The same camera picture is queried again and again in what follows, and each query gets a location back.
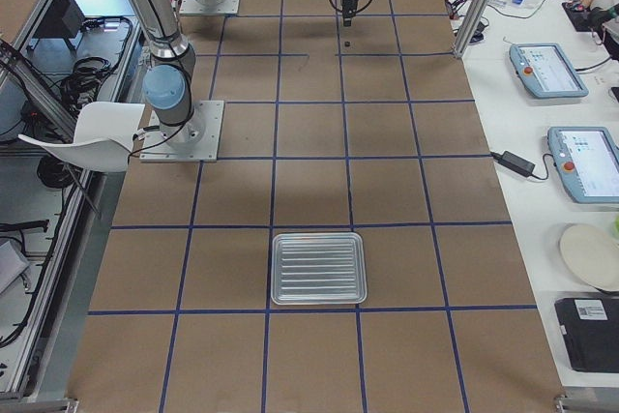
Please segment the white plastic chair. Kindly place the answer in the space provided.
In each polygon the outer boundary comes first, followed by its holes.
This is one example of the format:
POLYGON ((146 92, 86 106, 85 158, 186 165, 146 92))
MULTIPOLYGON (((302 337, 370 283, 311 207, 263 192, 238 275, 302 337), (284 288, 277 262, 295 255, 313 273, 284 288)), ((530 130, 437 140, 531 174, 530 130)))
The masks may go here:
POLYGON ((72 143, 44 142, 24 134, 18 138, 80 168, 125 172, 144 107, 143 103, 88 103, 78 115, 72 143))

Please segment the blue teach pendant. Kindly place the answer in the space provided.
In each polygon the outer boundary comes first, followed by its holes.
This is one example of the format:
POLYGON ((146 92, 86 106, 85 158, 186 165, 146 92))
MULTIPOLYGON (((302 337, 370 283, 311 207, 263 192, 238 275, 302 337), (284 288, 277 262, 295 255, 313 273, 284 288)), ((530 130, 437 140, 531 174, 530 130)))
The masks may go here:
POLYGON ((574 202, 618 203, 618 147, 607 128, 550 127, 547 145, 574 202))
POLYGON ((509 58, 536 99, 581 98, 589 91, 559 44, 512 44, 509 58))

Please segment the blue teach pendant far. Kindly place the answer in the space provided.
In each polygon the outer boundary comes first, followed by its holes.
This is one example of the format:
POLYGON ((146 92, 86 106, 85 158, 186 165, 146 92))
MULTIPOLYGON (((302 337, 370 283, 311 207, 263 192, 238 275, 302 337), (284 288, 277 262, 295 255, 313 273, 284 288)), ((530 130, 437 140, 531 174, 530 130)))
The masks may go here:
POLYGON ((559 44, 512 44, 509 58, 536 99, 581 98, 589 91, 559 44))

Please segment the cream round plate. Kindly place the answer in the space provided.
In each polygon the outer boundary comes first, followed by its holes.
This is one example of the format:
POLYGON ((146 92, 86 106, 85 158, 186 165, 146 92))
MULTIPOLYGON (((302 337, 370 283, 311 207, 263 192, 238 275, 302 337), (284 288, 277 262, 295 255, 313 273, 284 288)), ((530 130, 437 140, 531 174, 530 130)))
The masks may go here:
POLYGON ((568 269, 585 283, 605 292, 618 291, 618 243, 598 227, 569 226, 559 241, 568 269))

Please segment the ribbed metal tray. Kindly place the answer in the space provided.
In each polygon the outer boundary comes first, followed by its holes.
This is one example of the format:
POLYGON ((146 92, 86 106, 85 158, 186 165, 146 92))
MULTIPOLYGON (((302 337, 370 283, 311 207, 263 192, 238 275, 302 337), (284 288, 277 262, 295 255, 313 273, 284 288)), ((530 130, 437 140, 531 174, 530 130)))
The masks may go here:
POLYGON ((364 244, 355 232, 282 233, 273 240, 277 305, 361 304, 368 296, 364 244))

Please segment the black flat box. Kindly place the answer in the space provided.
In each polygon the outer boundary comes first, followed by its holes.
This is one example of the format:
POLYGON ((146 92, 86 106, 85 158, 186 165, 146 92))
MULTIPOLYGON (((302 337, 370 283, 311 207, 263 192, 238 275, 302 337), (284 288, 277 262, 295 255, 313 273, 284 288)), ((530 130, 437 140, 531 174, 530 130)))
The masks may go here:
POLYGON ((572 369, 618 372, 618 299, 564 298, 555 311, 572 369))

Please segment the black power adapter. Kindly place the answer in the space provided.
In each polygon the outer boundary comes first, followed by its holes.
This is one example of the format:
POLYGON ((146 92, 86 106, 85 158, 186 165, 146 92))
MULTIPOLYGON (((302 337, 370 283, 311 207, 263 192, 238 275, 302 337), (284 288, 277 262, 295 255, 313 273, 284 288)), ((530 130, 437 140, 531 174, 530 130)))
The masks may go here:
POLYGON ((500 165, 520 176, 528 178, 533 175, 535 165, 510 151, 504 151, 503 153, 492 152, 491 155, 500 165))

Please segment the blue teach pendant near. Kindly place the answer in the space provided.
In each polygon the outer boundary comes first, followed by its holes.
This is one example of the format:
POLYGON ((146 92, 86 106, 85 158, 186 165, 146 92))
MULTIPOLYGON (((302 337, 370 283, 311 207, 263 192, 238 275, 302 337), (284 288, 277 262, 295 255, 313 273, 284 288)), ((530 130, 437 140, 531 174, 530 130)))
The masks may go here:
POLYGON ((547 145, 574 202, 618 203, 618 147, 607 128, 550 127, 547 145))

